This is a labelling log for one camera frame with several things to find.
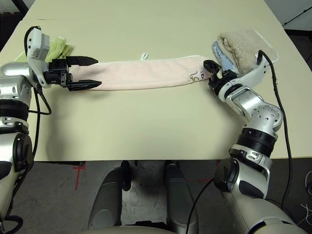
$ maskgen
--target white table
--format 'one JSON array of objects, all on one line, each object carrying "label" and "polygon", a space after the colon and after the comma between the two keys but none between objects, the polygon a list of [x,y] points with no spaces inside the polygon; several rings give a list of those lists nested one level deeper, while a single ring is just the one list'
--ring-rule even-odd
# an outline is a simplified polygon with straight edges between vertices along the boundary
[{"label": "white table", "polygon": [[[277,50],[278,87],[293,157],[311,157],[312,73],[263,0],[36,0],[0,53],[0,64],[23,51],[26,30],[67,38],[72,55],[99,61],[203,55],[220,32],[255,29]],[[277,105],[271,73],[254,88]],[[44,90],[53,115],[41,117],[35,160],[221,159],[244,124],[206,81],[135,91]],[[35,109],[32,100],[31,109]],[[36,115],[30,114],[34,142]],[[272,153],[286,158],[284,131]]]}]

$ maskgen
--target black cable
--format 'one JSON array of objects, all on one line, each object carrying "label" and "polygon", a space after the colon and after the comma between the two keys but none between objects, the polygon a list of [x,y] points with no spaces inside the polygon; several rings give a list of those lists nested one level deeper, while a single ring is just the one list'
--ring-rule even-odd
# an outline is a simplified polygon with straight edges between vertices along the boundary
[{"label": "black cable", "polygon": [[193,207],[191,209],[191,212],[190,212],[190,215],[189,215],[189,219],[187,221],[187,226],[186,226],[186,232],[185,234],[187,234],[187,232],[189,231],[189,227],[190,227],[190,223],[191,223],[191,218],[192,218],[192,213],[193,211],[195,210],[195,206],[196,206],[196,203],[198,202],[200,196],[202,195],[202,193],[205,191],[205,189],[207,189],[207,187],[213,182],[213,178],[202,188],[202,190],[199,192],[199,194],[197,195],[196,199],[195,199],[195,202],[193,204]]},{"label": "black cable", "polygon": [[287,147],[287,153],[288,153],[288,180],[287,180],[287,186],[286,186],[286,189],[285,189],[285,192],[283,195],[283,199],[281,202],[281,209],[283,210],[284,205],[285,205],[285,201],[287,199],[287,196],[288,196],[288,193],[289,193],[289,190],[291,187],[292,179],[293,179],[293,159],[292,159],[292,153],[291,153],[291,146],[290,146],[289,138],[288,138],[288,127],[287,127],[286,114],[285,114],[285,110],[283,108],[281,99],[280,99],[279,94],[278,94],[275,70],[274,70],[272,61],[269,59],[269,57],[261,50],[259,50],[259,54],[263,55],[265,57],[265,59],[268,61],[269,65],[271,67],[274,93],[275,93],[275,96],[277,99],[278,106],[281,109],[281,112],[283,114],[285,141],[286,141],[286,147]]},{"label": "black cable", "polygon": [[17,233],[17,231],[23,226],[23,219],[17,215],[10,215],[5,217],[6,221],[12,221],[12,222],[16,222],[17,225],[15,228],[13,228],[12,230],[6,232],[5,234],[15,234]]},{"label": "black cable", "polygon": [[39,139],[39,128],[40,128],[40,104],[39,104],[39,98],[38,98],[38,92],[37,88],[34,87],[34,94],[36,99],[36,105],[37,105],[37,125],[36,125],[36,136],[35,136],[35,144],[33,148],[33,157],[35,157],[38,147],[38,139]]},{"label": "black cable", "polygon": [[[45,99],[45,96],[43,93],[39,93],[43,103],[45,104],[46,108],[48,109],[48,112],[40,112],[41,115],[45,115],[45,116],[49,116],[52,114],[52,109],[48,103],[48,101]],[[38,111],[32,111],[32,110],[29,110],[28,111],[29,113],[35,113],[35,114],[38,114]]]},{"label": "black cable", "polygon": [[292,18],[290,21],[284,23],[284,24],[283,24],[283,27],[284,27],[286,24],[290,23],[291,21],[293,21],[294,19],[298,18],[299,16],[301,16],[302,14],[306,13],[307,11],[309,11],[309,10],[311,10],[311,9],[312,9],[312,6],[309,7],[308,9],[303,10],[303,12],[301,12],[299,15],[295,16],[295,17]]}]

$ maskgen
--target beige towel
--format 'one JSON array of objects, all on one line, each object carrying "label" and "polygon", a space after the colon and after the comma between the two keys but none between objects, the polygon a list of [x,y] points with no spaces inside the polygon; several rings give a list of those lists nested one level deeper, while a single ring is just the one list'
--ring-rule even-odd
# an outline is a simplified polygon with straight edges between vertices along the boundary
[{"label": "beige towel", "polygon": [[217,41],[222,52],[242,75],[256,66],[259,50],[266,53],[273,63],[279,58],[273,47],[255,30],[221,33]]}]

